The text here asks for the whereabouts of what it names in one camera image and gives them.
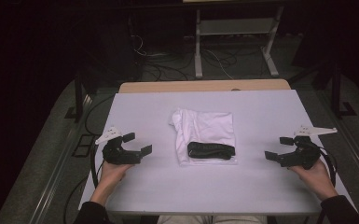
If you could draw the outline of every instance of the metal frame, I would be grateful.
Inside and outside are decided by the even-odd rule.
[[[269,34],[269,41],[267,42],[266,46],[261,49],[264,61],[266,62],[267,67],[269,68],[269,73],[272,77],[279,77],[278,70],[275,66],[274,61],[271,58],[271,55],[269,54],[272,48],[272,44],[274,42],[274,38],[276,36],[278,26],[280,23],[280,19],[283,13],[283,7],[278,7],[277,13],[275,17],[273,18],[271,22],[271,27],[267,32],[263,32],[262,30],[246,30],[246,27],[243,27],[243,29],[237,29],[233,30],[232,32],[219,32],[219,31],[202,31],[202,20],[200,19],[200,10],[197,10],[197,18],[196,18],[196,52],[194,54],[194,64],[195,64],[195,70],[196,70],[196,78],[201,79],[202,78],[202,63],[201,63],[201,56],[200,56],[200,36],[201,35],[233,35],[233,34]],[[258,23],[261,22],[264,19],[246,19],[246,20],[236,20],[237,22],[242,23]]]

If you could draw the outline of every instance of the black sleeve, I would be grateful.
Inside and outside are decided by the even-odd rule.
[[[86,202],[81,205],[74,224],[104,224],[106,211],[98,203]]]
[[[359,214],[343,195],[326,199],[321,206],[331,224],[359,224]]]

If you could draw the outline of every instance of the table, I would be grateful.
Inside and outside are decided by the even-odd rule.
[[[211,0],[184,0],[184,3],[210,2]],[[266,46],[261,48],[264,61],[272,77],[278,77],[279,73],[271,58],[270,51],[283,13],[283,6],[277,7],[276,14],[268,18],[236,19],[236,20],[201,20],[200,10],[197,10],[196,18],[196,52],[194,65],[196,78],[202,78],[202,65],[200,55],[200,37],[202,35],[255,35],[268,34],[269,40]]]
[[[135,140],[124,148],[139,150],[152,144],[153,153],[127,172],[106,209],[121,215],[319,213],[319,200],[297,175],[264,158],[265,150],[279,154],[294,151],[294,147],[280,145],[279,137],[293,137],[300,125],[311,126],[296,91],[284,83],[274,79],[123,84],[104,129],[114,124],[123,134],[135,132]],[[226,88],[241,91],[225,91]],[[179,166],[174,150],[176,132],[169,125],[176,107],[231,112],[239,164]],[[318,137],[311,139],[322,145]],[[103,147],[101,144],[97,151],[97,166],[102,162]],[[89,177],[80,204],[90,198],[93,189]],[[337,190],[351,200],[339,176]]]

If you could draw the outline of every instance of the white tabletop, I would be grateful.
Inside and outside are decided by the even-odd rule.
[[[179,166],[176,131],[169,124],[174,109],[231,112],[237,165]],[[264,151],[279,154],[279,137],[294,137],[301,125],[312,126],[296,91],[199,91],[116,94],[105,130],[112,125],[136,134],[127,150],[153,145],[152,154],[132,167],[106,205],[121,214],[264,214],[304,215],[320,212],[319,200]],[[318,137],[312,142],[322,146]],[[98,147],[96,165],[102,162]],[[94,190],[89,176],[80,204]],[[338,193],[347,190],[337,176]]]

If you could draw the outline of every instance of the table leg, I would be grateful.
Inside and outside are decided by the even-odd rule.
[[[279,73],[269,52],[271,51],[272,43],[274,42],[282,13],[283,7],[278,7],[277,14],[275,15],[274,22],[272,23],[271,30],[269,31],[269,42],[267,42],[267,45],[262,49],[264,61],[266,61],[267,67],[269,68],[269,73],[272,77],[278,77]]]

